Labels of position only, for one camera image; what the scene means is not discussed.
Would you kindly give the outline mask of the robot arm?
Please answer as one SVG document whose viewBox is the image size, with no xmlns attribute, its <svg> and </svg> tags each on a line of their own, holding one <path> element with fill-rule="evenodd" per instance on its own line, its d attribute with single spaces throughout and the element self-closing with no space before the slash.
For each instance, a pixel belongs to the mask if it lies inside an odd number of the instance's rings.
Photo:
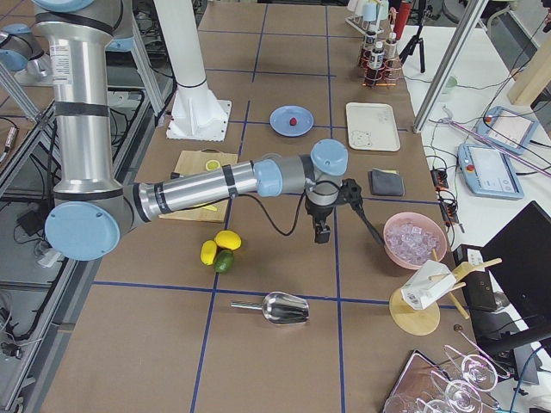
<svg viewBox="0 0 551 413">
<path fill-rule="evenodd" d="M 302 192 L 315 225 L 324 224 L 337 203 L 349 160 L 346 147 L 333 139 L 320 140 L 306 155 L 268 155 L 164 182 L 138 182 L 135 171 L 118 175 L 106 51 L 131 32 L 132 4 L 39 1 L 35 17 L 49 43 L 61 166 L 44 230 L 61 255 L 94 261 L 114 250 L 124 235 L 161 215 L 251 193 L 276 197 Z"/>
<path fill-rule="evenodd" d="M 1 63 L 22 85 L 51 86 L 53 83 L 50 57 L 25 24 L 1 28 Z"/>
</svg>

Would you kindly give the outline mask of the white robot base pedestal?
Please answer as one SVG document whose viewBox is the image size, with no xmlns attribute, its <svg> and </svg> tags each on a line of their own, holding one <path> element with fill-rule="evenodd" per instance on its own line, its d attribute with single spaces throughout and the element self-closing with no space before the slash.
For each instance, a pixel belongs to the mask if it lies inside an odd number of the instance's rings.
<svg viewBox="0 0 551 413">
<path fill-rule="evenodd" d="M 217 99 L 207 84 L 192 3 L 157 0 L 154 5 L 176 81 L 167 137 L 221 142 L 232 103 Z"/>
</svg>

